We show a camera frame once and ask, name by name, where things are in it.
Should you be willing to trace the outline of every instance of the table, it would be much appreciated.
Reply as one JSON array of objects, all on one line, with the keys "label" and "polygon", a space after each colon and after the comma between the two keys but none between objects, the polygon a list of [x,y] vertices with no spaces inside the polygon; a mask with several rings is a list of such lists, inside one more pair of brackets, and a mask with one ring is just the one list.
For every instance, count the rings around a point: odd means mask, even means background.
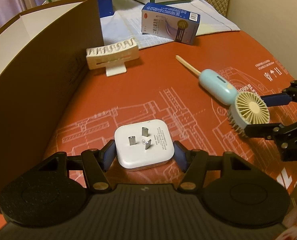
[{"label": "table", "polygon": [[[180,55],[199,71],[213,69],[238,90],[279,93],[293,78],[264,47],[240,31],[199,36],[193,46],[171,42],[139,54],[139,59],[126,63],[125,74],[106,77],[101,70],[89,71],[63,114],[45,158],[56,151],[79,155],[88,148],[102,148],[121,125],[162,119],[172,139],[188,149],[200,148],[211,155],[234,151],[292,192],[297,162],[281,162],[271,141],[240,138],[227,121],[226,107],[199,87],[197,78],[175,59]],[[297,120],[297,104],[271,107],[270,114],[272,122],[289,125]],[[209,173],[206,183],[219,176]],[[176,187],[183,173],[174,160],[129,172],[115,159],[106,176],[112,185],[173,183]],[[71,171],[70,177],[85,185],[81,171]]]}]

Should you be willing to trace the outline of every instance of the small handheld fan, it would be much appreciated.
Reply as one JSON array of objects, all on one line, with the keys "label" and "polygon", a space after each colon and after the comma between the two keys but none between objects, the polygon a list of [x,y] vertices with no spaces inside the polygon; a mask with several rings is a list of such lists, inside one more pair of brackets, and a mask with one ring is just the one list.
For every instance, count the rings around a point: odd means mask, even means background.
[{"label": "small handheld fan", "polygon": [[236,132],[246,136],[248,124],[269,123],[270,115],[265,102],[252,92],[239,93],[228,110],[228,120]]}]

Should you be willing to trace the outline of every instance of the cardboard divider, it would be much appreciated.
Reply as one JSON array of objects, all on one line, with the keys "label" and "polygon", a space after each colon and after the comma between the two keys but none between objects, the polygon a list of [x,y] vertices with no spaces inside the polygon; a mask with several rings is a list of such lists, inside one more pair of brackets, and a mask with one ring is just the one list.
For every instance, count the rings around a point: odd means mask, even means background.
[{"label": "cardboard divider", "polygon": [[[61,5],[67,5],[66,11],[54,10]],[[54,15],[47,22],[48,13],[40,10],[48,8]],[[41,16],[36,28],[36,18],[28,15],[34,12]],[[86,49],[103,45],[97,0],[42,5],[0,29],[0,191],[42,160],[58,120],[88,72]],[[9,52],[15,56],[8,63]]]}]

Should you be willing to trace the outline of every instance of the metal prong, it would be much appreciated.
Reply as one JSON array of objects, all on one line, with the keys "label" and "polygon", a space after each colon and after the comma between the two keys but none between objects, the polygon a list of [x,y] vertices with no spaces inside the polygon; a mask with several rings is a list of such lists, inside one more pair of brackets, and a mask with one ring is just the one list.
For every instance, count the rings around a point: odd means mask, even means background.
[{"label": "metal prong", "polygon": [[135,136],[130,136],[129,141],[130,141],[130,145],[135,145],[136,144]]},{"label": "metal prong", "polygon": [[148,128],[142,127],[142,136],[148,137]]},{"label": "metal prong", "polygon": [[152,140],[150,139],[145,143],[145,150],[147,150],[151,146],[151,142]]}]

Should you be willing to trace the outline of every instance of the medicine box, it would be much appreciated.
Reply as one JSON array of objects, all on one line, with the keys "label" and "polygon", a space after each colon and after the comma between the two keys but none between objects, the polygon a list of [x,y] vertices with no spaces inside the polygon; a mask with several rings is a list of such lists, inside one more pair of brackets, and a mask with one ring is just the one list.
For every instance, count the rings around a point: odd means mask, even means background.
[{"label": "medicine box", "polygon": [[147,3],[142,9],[142,33],[193,44],[200,19],[197,13]]}]

